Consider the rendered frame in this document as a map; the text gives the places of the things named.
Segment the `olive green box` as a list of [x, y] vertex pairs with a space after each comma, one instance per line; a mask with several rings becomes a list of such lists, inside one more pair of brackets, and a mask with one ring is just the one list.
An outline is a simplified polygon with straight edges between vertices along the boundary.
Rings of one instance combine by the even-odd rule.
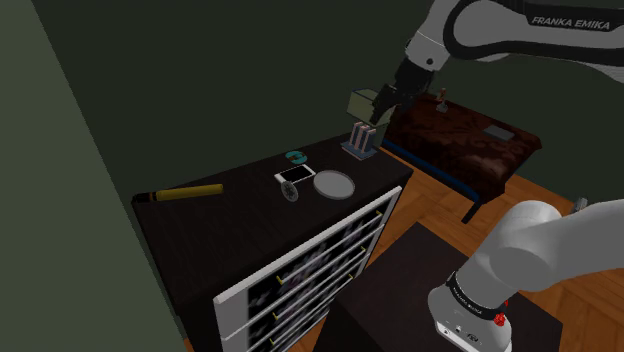
[[394, 113], [394, 107], [387, 110], [377, 123], [371, 122], [374, 112], [373, 101], [378, 92], [372, 89], [359, 89], [351, 92], [347, 113], [372, 127], [388, 125]]

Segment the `bed with brown cover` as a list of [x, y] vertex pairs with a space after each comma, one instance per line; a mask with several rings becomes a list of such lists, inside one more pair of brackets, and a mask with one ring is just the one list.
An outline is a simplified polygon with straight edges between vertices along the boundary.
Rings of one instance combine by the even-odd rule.
[[[454, 102], [436, 110], [436, 97], [423, 94], [402, 114], [395, 113], [382, 147], [473, 202], [462, 218], [469, 222], [480, 207], [505, 192], [506, 182], [537, 150], [541, 140]], [[496, 125], [515, 134], [509, 141], [485, 135]]]

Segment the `pink and blue book stand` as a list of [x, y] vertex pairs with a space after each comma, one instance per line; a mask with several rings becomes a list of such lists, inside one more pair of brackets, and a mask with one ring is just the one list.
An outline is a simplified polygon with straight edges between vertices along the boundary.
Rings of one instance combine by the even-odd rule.
[[364, 124], [356, 122], [353, 125], [349, 140], [341, 144], [341, 147], [348, 154], [358, 160], [365, 160], [376, 153], [373, 148], [377, 130]]

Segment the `grey flat tablet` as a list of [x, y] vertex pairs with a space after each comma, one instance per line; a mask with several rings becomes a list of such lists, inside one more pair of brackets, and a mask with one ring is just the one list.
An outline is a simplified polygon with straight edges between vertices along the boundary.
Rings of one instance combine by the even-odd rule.
[[482, 132], [485, 135], [500, 141], [509, 141], [515, 136], [513, 132], [496, 125], [489, 125], [483, 129]]

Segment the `grey round plate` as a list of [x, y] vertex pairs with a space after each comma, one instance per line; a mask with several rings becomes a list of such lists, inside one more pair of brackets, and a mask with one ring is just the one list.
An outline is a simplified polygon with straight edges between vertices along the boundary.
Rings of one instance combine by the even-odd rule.
[[325, 170], [317, 173], [313, 179], [315, 190], [332, 200], [350, 198], [355, 192], [354, 181], [342, 172]]

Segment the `white phone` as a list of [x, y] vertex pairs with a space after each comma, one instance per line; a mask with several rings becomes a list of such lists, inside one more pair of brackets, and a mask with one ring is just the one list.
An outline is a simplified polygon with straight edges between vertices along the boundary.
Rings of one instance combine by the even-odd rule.
[[316, 172], [313, 169], [311, 169], [308, 165], [299, 164], [290, 169], [276, 173], [274, 175], [274, 178], [279, 183], [284, 183], [284, 182], [297, 183], [299, 181], [308, 179], [315, 175], [316, 175]]

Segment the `dark robot stand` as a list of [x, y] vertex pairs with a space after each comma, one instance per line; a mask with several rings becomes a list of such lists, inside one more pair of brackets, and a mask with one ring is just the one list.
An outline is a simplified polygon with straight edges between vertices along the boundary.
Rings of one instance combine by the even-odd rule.
[[437, 331], [428, 307], [430, 291], [452, 273], [472, 301], [507, 306], [511, 352], [560, 352], [559, 320], [421, 224], [338, 294], [313, 352], [462, 352]]

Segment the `dark chest of drawers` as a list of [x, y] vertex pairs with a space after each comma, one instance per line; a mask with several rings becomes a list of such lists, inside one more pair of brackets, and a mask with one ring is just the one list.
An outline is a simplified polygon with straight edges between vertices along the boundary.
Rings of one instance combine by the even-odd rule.
[[408, 166], [379, 151], [359, 161], [339, 135], [301, 147], [315, 172], [336, 170], [355, 190], [346, 200], [320, 195], [311, 179], [296, 183], [288, 201], [275, 174], [292, 168], [278, 154], [197, 180], [222, 193], [161, 202], [133, 199], [132, 208], [155, 261], [166, 296], [194, 352], [223, 352], [214, 298], [305, 241], [375, 201], [402, 189]]

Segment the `yellow and black cylinder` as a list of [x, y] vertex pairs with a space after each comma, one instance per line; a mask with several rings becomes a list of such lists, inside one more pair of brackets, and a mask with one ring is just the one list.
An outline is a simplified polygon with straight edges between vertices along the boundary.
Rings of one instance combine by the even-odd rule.
[[148, 202], [162, 202], [194, 197], [202, 197], [209, 195], [222, 194], [224, 192], [224, 186], [222, 184], [209, 184], [192, 187], [181, 187], [175, 189], [159, 190], [155, 192], [149, 192], [144, 196], [144, 199]]

